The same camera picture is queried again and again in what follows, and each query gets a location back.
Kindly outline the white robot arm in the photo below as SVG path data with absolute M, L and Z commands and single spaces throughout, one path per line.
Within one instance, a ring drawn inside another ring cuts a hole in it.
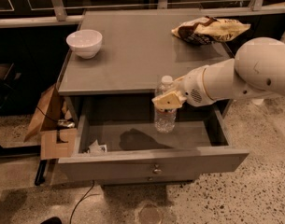
M 285 96 L 285 43 L 257 37 L 235 57 L 193 69 L 152 99 L 158 109 L 212 105 L 219 100 Z

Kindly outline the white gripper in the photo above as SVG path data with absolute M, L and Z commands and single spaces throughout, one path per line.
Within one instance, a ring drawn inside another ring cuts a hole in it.
M 187 102 L 189 105 L 199 107 L 212 105 L 214 101 L 208 96 L 204 85 L 204 73 L 207 65 L 190 71 L 187 75 L 178 77 L 173 86 L 181 91 L 169 91 L 152 99 L 158 109 L 178 109 Z

